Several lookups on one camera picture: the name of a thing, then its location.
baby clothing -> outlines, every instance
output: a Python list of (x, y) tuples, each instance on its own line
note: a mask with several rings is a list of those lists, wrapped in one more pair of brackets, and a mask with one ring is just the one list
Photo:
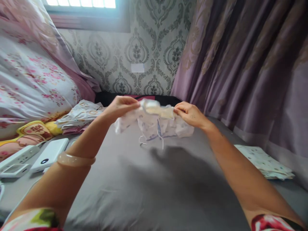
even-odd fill
[(260, 147), (234, 145), (249, 161), (260, 170), (266, 179), (293, 179), (292, 170), (266, 154)]
[(117, 134), (124, 132), (133, 122), (138, 121), (141, 130), (141, 140), (151, 141), (156, 138), (188, 137), (192, 136), (194, 127), (187, 124), (180, 116), (173, 112), (170, 105), (161, 107), (158, 101), (143, 99), (140, 107), (126, 113), (115, 122)]
[(61, 128), (63, 134), (78, 134), (83, 132), (104, 109), (101, 103), (95, 104), (83, 99), (67, 115), (58, 119), (55, 124)]

curtain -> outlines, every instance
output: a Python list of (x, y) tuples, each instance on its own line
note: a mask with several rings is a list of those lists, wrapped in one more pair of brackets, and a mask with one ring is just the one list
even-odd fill
[(197, 0), (171, 95), (292, 168), (308, 189), (308, 2)]
[(41, 0), (1, 1), (0, 16), (19, 22), (70, 76), (79, 75), (94, 91), (101, 91), (97, 80), (79, 70)]

bed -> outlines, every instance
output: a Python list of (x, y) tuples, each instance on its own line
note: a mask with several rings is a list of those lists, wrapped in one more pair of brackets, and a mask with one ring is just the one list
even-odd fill
[[(232, 143), (245, 145), (221, 122), (211, 120)], [(201, 130), (189, 138), (166, 139), (164, 150), (159, 140), (139, 146), (139, 136), (137, 123), (121, 135), (111, 126), (69, 212), (65, 231), (249, 230)], [(77, 136), (69, 138), (70, 145)], [(40, 176), (28, 173), (5, 181), (3, 216)], [(271, 183), (308, 223), (308, 193), (291, 180)]]

forearm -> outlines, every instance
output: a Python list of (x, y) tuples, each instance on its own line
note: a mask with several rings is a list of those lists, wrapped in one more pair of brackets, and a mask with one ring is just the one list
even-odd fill
[(216, 127), (204, 129), (215, 157), (237, 196), (244, 213), (251, 220), (259, 214), (276, 214), (303, 225), (284, 198), (262, 173), (224, 137)]
[[(104, 115), (99, 116), (66, 152), (73, 156), (94, 158), (109, 127), (110, 122)], [(52, 208), (63, 225), (89, 171), (90, 167), (69, 167), (54, 163), (30, 190), (9, 221), (27, 210)]]

sleeve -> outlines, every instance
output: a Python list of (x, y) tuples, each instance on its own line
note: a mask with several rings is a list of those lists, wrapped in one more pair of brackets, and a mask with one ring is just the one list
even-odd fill
[(35, 209), (6, 223), (0, 231), (63, 231), (52, 209)]
[(305, 231), (299, 224), (271, 214), (257, 215), (251, 221), (252, 231)]

